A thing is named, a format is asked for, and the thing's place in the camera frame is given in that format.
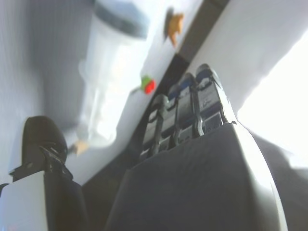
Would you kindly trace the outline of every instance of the white plastic bottle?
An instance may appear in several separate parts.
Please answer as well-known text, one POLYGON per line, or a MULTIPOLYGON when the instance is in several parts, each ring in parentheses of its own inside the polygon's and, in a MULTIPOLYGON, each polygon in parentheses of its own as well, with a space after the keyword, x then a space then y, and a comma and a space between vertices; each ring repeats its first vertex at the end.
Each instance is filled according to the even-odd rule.
POLYGON ((116 127, 152 43, 151 21, 161 0, 98 0, 86 60, 79 65, 87 91, 78 138, 92 147, 116 139, 116 127))

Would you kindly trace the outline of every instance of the green object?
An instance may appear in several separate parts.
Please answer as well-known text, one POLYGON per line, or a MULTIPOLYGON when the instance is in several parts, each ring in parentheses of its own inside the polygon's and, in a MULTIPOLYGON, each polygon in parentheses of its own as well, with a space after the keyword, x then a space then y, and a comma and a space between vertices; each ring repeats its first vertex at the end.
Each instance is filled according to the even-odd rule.
POLYGON ((143 76, 142 79, 141 79, 141 89, 142 90, 145 90, 145 87, 152 81, 152 79, 146 75, 146 76, 143 76))

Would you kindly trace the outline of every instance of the orange toy figure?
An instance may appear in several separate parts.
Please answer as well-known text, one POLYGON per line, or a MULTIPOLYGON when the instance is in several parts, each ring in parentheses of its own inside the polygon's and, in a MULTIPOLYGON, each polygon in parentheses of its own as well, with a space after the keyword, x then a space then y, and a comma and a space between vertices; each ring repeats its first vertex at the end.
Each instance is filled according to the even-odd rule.
POLYGON ((175 14, 169 22, 168 35, 174 47, 177 45, 176 33, 182 32, 184 14, 175 14))

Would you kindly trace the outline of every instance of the red object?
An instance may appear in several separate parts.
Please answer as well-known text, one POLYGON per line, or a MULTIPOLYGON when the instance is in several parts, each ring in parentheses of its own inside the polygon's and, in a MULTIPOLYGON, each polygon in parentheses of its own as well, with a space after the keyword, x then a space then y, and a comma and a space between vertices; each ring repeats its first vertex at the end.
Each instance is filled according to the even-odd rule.
POLYGON ((145 87, 144 92, 148 95, 155 89, 156 83, 154 80, 151 80, 145 87))

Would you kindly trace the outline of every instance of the bright light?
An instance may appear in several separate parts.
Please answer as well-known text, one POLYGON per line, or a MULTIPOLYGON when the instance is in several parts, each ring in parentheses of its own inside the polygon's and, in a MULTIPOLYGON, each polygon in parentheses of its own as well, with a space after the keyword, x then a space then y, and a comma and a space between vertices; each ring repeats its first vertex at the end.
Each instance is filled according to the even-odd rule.
POLYGON ((308 33, 277 63, 238 112, 239 121, 308 166, 308 33))

